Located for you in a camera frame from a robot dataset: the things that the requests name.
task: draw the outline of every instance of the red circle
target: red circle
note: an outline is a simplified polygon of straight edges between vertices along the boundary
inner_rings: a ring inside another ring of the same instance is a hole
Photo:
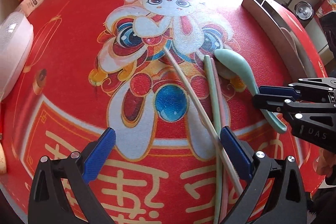
[[[208,80],[203,76],[195,76],[190,81],[198,98],[203,99],[209,96]]]
[[[138,73],[133,76],[130,82],[131,92],[135,96],[145,96],[152,87],[152,79],[148,74]]]

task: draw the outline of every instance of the blue circle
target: blue circle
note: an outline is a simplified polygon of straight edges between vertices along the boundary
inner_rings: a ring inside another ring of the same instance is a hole
[[[175,122],[186,113],[187,98],[180,87],[166,85],[157,92],[154,105],[163,120]]]

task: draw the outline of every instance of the red tablecloth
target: red tablecloth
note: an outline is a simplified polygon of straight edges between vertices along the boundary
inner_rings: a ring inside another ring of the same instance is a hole
[[[323,77],[322,62],[300,23],[268,1]],[[41,156],[57,159],[81,151],[110,126],[117,145],[90,187],[118,224],[212,223],[215,149],[162,47],[170,47],[210,117],[202,59],[216,48],[239,52],[258,85],[290,83],[278,52],[241,2],[45,0],[29,17],[34,45],[5,101],[8,174],[0,181],[18,206],[27,212]],[[277,134],[253,108],[244,83],[220,80],[227,124],[255,150],[278,159],[295,156],[305,190],[315,191],[323,179],[313,170],[317,147],[290,133]],[[64,187],[83,217],[66,182]],[[236,200],[230,187],[230,207]]]

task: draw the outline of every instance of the silver screw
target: silver screw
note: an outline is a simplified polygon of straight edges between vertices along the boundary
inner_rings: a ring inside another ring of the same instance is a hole
[[[79,152],[78,151],[75,151],[75,152],[71,153],[71,158],[76,159],[78,157],[79,157]]]
[[[295,162],[295,158],[293,156],[288,156],[287,159],[290,161],[290,162]]]
[[[48,160],[48,157],[47,157],[47,156],[43,156],[43,157],[40,159],[41,162],[46,162],[47,160]]]
[[[263,151],[257,151],[255,154],[260,159],[265,158],[265,153]]]

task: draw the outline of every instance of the metal bolt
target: metal bolt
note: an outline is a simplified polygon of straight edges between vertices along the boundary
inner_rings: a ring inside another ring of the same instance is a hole
[[[301,119],[303,117],[303,115],[301,113],[296,113],[295,114],[295,118],[297,119]]]
[[[265,158],[265,153],[263,151],[257,151],[255,154],[260,159]]]
[[[288,156],[287,159],[290,161],[290,162],[295,162],[295,158],[293,156]]]
[[[47,160],[48,160],[48,157],[47,157],[47,156],[43,156],[43,157],[40,159],[41,162],[46,162]]]
[[[76,159],[78,157],[79,157],[79,152],[78,151],[75,151],[75,152],[71,153],[71,158]]]

